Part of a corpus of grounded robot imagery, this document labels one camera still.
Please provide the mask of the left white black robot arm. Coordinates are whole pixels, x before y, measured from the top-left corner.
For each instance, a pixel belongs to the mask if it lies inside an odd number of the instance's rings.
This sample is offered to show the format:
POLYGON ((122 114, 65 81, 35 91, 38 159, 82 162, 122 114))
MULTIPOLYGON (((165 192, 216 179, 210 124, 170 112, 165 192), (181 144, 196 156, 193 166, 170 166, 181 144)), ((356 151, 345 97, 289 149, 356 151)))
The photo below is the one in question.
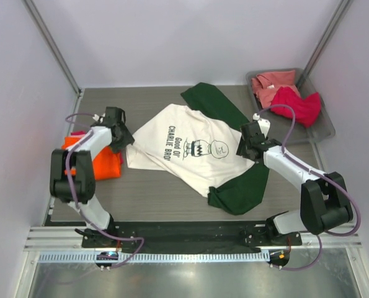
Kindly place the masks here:
POLYGON ((135 139, 121 108, 107 107, 104 114, 92 118, 94 123, 83 137, 51 153, 50 194, 73 208, 87 228, 97 232, 96 240, 110 248, 116 244, 118 233, 112 215, 96 196, 94 160, 105 149, 116 158, 135 139))

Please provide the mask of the white green raglan t shirt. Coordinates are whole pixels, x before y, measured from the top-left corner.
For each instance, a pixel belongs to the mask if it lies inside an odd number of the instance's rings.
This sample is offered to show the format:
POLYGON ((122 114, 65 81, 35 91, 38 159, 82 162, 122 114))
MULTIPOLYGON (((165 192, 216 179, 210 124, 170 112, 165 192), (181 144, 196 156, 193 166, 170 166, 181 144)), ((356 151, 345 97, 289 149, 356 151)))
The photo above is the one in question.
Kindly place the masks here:
POLYGON ((169 104, 133 135, 131 169, 167 171, 231 215, 263 200, 269 170, 238 156, 240 126, 249 119, 214 85, 182 92, 184 105, 169 104))

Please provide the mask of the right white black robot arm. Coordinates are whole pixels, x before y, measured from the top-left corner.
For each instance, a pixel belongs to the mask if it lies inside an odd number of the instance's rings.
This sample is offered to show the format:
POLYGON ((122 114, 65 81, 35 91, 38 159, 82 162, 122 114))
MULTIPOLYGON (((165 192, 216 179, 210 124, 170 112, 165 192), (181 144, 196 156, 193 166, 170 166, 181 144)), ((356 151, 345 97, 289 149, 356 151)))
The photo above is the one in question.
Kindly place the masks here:
POLYGON ((313 235, 326 232, 337 237, 358 232, 360 212, 347 192, 342 175, 325 173, 302 162, 282 143, 266 137, 258 121, 242 125, 240 132, 237 155, 277 172, 300 193, 298 210, 266 220, 265 237, 271 245, 282 244, 294 232, 313 235))

